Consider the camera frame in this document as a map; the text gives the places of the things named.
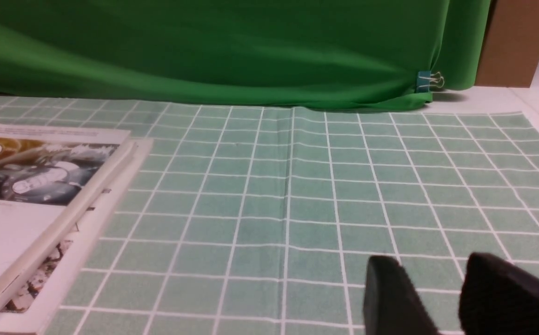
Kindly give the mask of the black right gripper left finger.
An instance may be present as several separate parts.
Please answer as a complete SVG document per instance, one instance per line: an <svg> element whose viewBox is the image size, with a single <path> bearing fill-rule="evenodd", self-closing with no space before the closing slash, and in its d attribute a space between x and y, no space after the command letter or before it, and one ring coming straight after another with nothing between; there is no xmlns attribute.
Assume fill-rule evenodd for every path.
<svg viewBox="0 0 539 335"><path fill-rule="evenodd" d="M367 335L437 335L405 269L390 256L367 262L363 320Z"/></svg>

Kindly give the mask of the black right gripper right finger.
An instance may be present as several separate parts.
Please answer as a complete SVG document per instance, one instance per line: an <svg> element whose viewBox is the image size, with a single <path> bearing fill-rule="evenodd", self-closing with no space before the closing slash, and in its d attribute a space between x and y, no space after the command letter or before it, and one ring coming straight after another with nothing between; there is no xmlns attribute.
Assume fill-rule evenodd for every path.
<svg viewBox="0 0 539 335"><path fill-rule="evenodd" d="M466 335L539 335L539 278L491 253L472 253L459 319Z"/></svg>

